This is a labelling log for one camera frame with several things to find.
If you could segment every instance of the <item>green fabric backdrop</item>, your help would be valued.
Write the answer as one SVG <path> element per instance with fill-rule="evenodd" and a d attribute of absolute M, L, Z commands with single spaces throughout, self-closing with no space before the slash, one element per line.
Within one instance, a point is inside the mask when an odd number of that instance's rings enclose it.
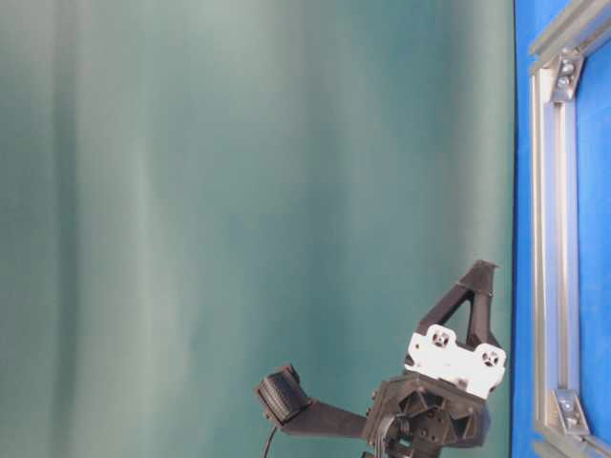
<path fill-rule="evenodd" d="M 263 375 L 364 412 L 478 258 L 509 348 L 511 56 L 509 1 L 5 0 L 0 456 L 258 456 Z"/>

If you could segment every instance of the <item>metal corner bracket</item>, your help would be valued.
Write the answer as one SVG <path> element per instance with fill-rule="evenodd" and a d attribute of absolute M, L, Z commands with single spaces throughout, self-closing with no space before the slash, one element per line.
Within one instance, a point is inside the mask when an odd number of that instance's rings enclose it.
<path fill-rule="evenodd" d="M 606 457 L 579 399 L 576 99 L 587 56 L 611 37 L 611 0 L 573 0 L 530 48 L 535 425 L 543 457 Z"/>

